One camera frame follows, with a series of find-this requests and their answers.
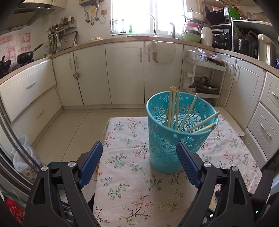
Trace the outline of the black toaster oven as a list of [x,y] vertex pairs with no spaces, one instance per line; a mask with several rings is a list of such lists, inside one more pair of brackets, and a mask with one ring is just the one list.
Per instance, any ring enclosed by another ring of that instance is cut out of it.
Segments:
[[217,49],[230,51],[232,49],[232,27],[231,24],[219,24],[211,26],[213,43]]

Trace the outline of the white electric kettle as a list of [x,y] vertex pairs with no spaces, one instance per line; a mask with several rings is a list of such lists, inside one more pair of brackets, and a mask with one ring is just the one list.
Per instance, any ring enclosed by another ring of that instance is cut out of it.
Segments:
[[258,60],[275,67],[276,46],[273,41],[264,34],[258,34]]

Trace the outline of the green mixing bowl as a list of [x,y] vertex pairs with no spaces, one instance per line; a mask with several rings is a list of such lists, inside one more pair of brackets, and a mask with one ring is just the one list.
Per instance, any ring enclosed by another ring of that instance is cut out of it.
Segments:
[[182,37],[185,41],[188,42],[199,43],[201,41],[201,36],[194,33],[184,32],[182,33]]

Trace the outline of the white three-tier storage cart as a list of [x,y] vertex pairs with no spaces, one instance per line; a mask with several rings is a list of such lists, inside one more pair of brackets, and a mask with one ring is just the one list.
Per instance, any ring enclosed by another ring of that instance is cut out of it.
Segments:
[[[206,99],[213,106],[217,106],[223,88],[227,63],[221,60],[220,64],[212,61],[203,61],[202,55],[196,49],[185,49],[183,51],[182,75],[180,90],[186,93],[199,93],[199,97]],[[203,88],[190,88],[197,82],[204,82],[213,91],[205,91]]]

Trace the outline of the white water heater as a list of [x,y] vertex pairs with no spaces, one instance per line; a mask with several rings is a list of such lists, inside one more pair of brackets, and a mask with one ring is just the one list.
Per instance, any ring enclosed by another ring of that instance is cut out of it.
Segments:
[[98,3],[103,2],[104,0],[79,0],[78,4],[82,7],[86,6],[97,6]]

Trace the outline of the wall utensil rack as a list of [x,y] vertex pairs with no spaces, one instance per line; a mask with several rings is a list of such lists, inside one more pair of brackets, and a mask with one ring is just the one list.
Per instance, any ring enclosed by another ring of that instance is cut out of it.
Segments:
[[74,17],[61,18],[59,23],[49,25],[48,43],[45,46],[49,54],[72,48],[78,38],[77,22]]

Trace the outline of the white thermos jug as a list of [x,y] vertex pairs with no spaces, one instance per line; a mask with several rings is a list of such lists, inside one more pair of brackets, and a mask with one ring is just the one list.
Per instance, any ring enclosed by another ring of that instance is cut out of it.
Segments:
[[212,47],[213,45],[213,33],[211,28],[202,27],[201,29],[201,43],[206,46]]

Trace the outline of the floral white tablecloth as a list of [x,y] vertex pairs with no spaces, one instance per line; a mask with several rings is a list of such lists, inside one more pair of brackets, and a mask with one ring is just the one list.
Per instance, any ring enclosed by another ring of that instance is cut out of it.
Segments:
[[[198,151],[215,167],[237,166],[249,192],[262,177],[229,123],[219,123]],[[177,226],[196,194],[184,171],[163,174],[149,161],[147,117],[111,118],[97,173],[94,216],[101,226]]]

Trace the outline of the black wok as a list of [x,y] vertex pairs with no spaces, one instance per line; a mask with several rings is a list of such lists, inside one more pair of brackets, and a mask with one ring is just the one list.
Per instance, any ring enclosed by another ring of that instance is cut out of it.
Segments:
[[8,70],[11,65],[11,60],[4,61],[5,56],[2,57],[1,59],[1,64],[0,64],[0,77],[4,77],[8,74]]

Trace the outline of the dark pot on cart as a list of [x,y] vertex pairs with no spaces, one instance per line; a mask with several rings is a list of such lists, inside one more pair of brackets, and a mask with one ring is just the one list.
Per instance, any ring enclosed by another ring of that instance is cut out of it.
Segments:
[[219,92],[219,87],[209,83],[209,79],[206,76],[202,77],[202,80],[197,80],[188,88],[196,88],[198,93],[215,95]]

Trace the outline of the black microwave oven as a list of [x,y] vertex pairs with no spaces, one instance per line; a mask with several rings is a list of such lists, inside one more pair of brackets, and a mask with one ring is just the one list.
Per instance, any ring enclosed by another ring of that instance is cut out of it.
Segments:
[[208,7],[205,7],[206,18],[211,25],[226,24],[231,22],[229,8],[225,7],[218,11],[210,11]]

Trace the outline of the teal perforated plastic basket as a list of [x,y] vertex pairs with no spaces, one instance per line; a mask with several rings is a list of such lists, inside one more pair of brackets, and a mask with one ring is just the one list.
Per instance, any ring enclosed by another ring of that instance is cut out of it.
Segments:
[[[178,129],[180,128],[186,113],[193,101],[194,95],[181,92],[179,101]],[[149,160],[152,167],[160,173],[175,174],[182,169],[176,154],[176,145],[182,141],[190,152],[196,153],[201,145],[208,138],[212,130],[193,134],[212,123],[218,124],[218,116],[206,122],[202,126],[185,132],[204,119],[210,117],[216,110],[206,100],[198,97],[194,107],[181,131],[175,130],[176,97],[174,108],[173,128],[169,128],[169,118],[167,126],[164,125],[169,102],[169,92],[164,91],[153,95],[146,103],[149,124]]]

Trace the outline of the white plastic bag holder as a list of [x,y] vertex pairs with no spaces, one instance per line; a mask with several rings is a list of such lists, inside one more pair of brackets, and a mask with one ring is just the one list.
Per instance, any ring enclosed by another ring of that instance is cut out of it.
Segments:
[[159,64],[171,64],[176,58],[176,46],[173,42],[155,40],[147,45],[147,50]]

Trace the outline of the black frying pan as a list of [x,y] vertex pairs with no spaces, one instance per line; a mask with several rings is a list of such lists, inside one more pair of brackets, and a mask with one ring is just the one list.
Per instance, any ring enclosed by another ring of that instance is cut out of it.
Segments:
[[44,45],[44,43],[41,43],[39,46],[34,48],[33,51],[29,51],[29,52],[19,54],[17,56],[17,63],[19,65],[23,65],[23,64],[26,64],[26,63],[30,62],[33,59],[34,52],[37,51],[38,49],[40,49],[43,45]]

